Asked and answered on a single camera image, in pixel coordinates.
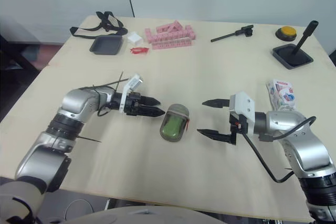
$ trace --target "pink building block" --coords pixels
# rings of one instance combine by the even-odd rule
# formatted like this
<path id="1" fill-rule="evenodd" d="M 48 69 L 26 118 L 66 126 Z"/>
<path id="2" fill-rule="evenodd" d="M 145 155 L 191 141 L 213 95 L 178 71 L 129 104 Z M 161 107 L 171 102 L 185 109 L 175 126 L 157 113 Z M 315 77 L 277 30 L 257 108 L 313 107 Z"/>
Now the pink building block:
<path id="1" fill-rule="evenodd" d="M 182 29 L 182 30 L 176 30 L 176 31 L 168 32 L 168 33 L 160 32 L 159 34 L 153 35 L 151 33 L 151 30 L 149 28 L 146 28 L 145 35 L 146 35 L 148 43 L 187 38 L 187 37 L 189 37 L 190 39 L 196 38 L 196 33 L 194 32 L 193 28 L 190 25 L 185 26 L 185 30 L 183 30 L 182 25 L 177 20 L 174 23 L 169 24 L 169 25 L 172 25 L 171 27 L 174 27 L 175 30 L 176 29 Z M 163 28 L 163 26 L 161 26 L 161 27 L 157 27 L 156 30 L 158 30 L 158 28 L 160 28 L 159 31 L 166 29 L 166 28 Z"/>
<path id="2" fill-rule="evenodd" d="M 174 47 L 188 47 L 191 46 L 190 38 L 176 39 L 176 40 L 167 40 L 161 42 L 152 43 L 152 49 L 168 49 Z"/>
<path id="3" fill-rule="evenodd" d="M 165 31 L 168 31 L 169 27 L 172 25 L 173 23 L 170 23 L 170 24 L 166 24 L 166 25 L 163 25 L 163 26 L 158 26 L 156 28 L 156 32 L 158 34 L 160 33 L 164 33 Z"/>
<path id="4" fill-rule="evenodd" d="M 181 31 L 183 30 L 183 26 L 180 24 L 180 22 L 178 22 L 177 20 L 175 20 L 170 27 L 168 28 L 167 32 L 170 33 L 172 31 Z"/>

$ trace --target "black strap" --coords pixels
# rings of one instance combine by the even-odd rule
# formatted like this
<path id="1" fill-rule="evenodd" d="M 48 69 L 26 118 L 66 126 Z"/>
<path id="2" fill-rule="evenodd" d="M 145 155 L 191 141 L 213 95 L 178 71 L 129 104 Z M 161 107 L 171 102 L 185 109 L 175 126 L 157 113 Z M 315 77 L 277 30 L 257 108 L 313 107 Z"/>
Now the black strap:
<path id="1" fill-rule="evenodd" d="M 124 28 L 124 24 L 118 20 L 112 12 L 96 12 L 97 16 L 101 19 L 101 22 L 100 24 L 97 26 L 97 27 L 94 27 L 94 28 L 80 28 L 80 27 L 71 27 L 70 28 L 70 32 L 73 36 L 75 37 L 81 37 L 81 38 L 85 38 L 85 39 L 96 39 L 98 36 L 87 36 L 87 35 L 77 35 L 75 34 L 76 31 L 78 29 L 82 29 L 82 30 L 85 30 L 85 31 L 97 31 L 99 30 L 100 28 L 104 28 L 105 31 L 110 31 L 110 30 L 113 30 L 113 31 L 117 31 L 115 34 L 107 34 L 107 35 L 125 35 L 127 34 L 127 29 Z M 118 26 L 114 26 L 112 25 L 111 21 L 109 21 L 109 16 L 112 16 L 113 18 L 116 19 L 116 21 L 118 22 Z"/>
<path id="2" fill-rule="evenodd" d="M 12 216 L 6 221 L 10 224 L 32 224 L 34 219 L 33 219 L 33 212 L 30 206 L 21 199 L 14 197 L 12 198 L 12 200 L 20 202 L 22 205 L 24 205 L 28 209 L 29 213 L 24 219 L 21 219 L 19 216 Z"/>

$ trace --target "gray floor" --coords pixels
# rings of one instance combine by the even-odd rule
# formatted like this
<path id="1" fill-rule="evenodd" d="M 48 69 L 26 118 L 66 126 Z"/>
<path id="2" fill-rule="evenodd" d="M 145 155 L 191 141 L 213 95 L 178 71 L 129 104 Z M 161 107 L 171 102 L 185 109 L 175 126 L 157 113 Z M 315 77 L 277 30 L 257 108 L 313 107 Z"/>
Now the gray floor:
<path id="1" fill-rule="evenodd" d="M 10 180 L 0 177 L 0 185 L 7 183 L 8 181 Z M 90 203 L 94 212 L 97 212 L 97 211 L 104 210 L 107 200 L 109 198 L 74 193 L 74 192 L 66 191 L 66 190 L 57 190 L 54 193 L 47 193 L 38 216 L 44 224 L 48 224 L 51 221 L 55 221 L 55 220 L 60 220 L 60 221 L 64 220 L 66 209 L 75 200 L 77 201 L 72 203 L 68 209 L 68 212 L 67 212 L 68 220 L 92 213 L 92 209 L 90 205 L 88 204 L 88 202 L 84 201 L 83 199 L 87 200 Z M 137 202 L 126 201 L 126 200 L 115 200 L 115 199 L 111 199 L 111 203 L 112 204 L 110 205 L 112 205 L 113 207 L 125 207 L 125 206 L 133 206 L 133 205 L 140 204 Z M 261 219 L 231 216 L 231 215 L 218 215 L 218 214 L 212 214 L 212 213 L 206 213 L 206 214 L 213 216 L 228 224 L 262 224 L 263 223 Z M 302 224 L 302 223 L 284 221 L 283 224 Z"/>

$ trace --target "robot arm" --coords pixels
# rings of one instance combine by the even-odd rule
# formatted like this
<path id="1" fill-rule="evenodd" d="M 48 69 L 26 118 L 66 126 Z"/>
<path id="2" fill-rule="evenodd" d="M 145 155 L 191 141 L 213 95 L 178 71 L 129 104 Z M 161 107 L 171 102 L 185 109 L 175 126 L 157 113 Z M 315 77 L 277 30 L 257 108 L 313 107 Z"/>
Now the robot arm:
<path id="1" fill-rule="evenodd" d="M 16 180 L 0 187 L 1 220 L 33 223 L 45 192 L 53 192 L 61 185 L 71 163 L 67 153 L 72 151 L 75 139 L 95 112 L 100 116 L 104 110 L 119 110 L 124 97 L 122 111 L 127 115 L 160 116 L 165 113 L 154 107 L 160 104 L 158 100 L 128 93 L 140 80 L 137 74 L 131 78 L 123 94 L 110 86 L 84 87 L 66 94 L 47 130 L 40 133 L 18 166 Z"/>
<path id="2" fill-rule="evenodd" d="M 323 143 L 311 132 L 310 124 L 316 119 L 306 119 L 297 111 L 255 112 L 254 101 L 244 92 L 232 95 L 230 100 L 215 99 L 203 103 L 215 108 L 229 107 L 231 135 L 214 130 L 198 130 L 217 141 L 236 144 L 236 134 L 242 134 L 256 152 L 248 136 L 259 134 L 264 142 L 279 140 L 285 155 L 307 198 L 307 207 L 316 223 L 336 223 L 336 168 Z M 259 160 L 264 160 L 257 153 Z M 265 169 L 273 180 L 281 180 Z"/>

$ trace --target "yellow button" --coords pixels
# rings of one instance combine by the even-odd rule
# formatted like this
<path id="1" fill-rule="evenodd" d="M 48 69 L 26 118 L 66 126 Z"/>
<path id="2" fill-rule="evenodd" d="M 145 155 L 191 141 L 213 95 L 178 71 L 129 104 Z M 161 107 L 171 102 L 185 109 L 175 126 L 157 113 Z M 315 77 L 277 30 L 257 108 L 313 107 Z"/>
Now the yellow button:
<path id="1" fill-rule="evenodd" d="M 281 31 L 284 35 L 287 35 L 287 36 L 296 35 L 296 30 L 294 28 L 292 28 L 291 26 L 283 26 L 281 28 Z"/>

